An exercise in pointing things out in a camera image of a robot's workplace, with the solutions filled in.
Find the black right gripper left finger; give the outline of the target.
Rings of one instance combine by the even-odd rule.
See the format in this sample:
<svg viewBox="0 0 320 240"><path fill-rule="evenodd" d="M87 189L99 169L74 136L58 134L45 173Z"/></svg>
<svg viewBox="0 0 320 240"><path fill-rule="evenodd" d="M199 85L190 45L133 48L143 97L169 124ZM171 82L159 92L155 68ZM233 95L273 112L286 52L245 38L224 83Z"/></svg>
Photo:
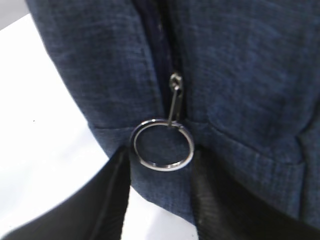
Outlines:
<svg viewBox="0 0 320 240"><path fill-rule="evenodd" d="M119 148L79 191L16 228L5 240L119 240L131 186L128 151Z"/></svg>

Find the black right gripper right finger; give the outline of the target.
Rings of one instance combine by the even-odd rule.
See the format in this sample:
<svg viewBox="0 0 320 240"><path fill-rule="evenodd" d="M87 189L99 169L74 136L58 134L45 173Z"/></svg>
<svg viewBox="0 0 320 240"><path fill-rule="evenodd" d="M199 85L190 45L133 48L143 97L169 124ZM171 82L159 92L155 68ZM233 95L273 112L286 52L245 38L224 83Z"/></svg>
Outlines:
<svg viewBox="0 0 320 240"><path fill-rule="evenodd" d="M197 146L191 164L191 207L200 240L318 240L320 231L250 193Z"/></svg>

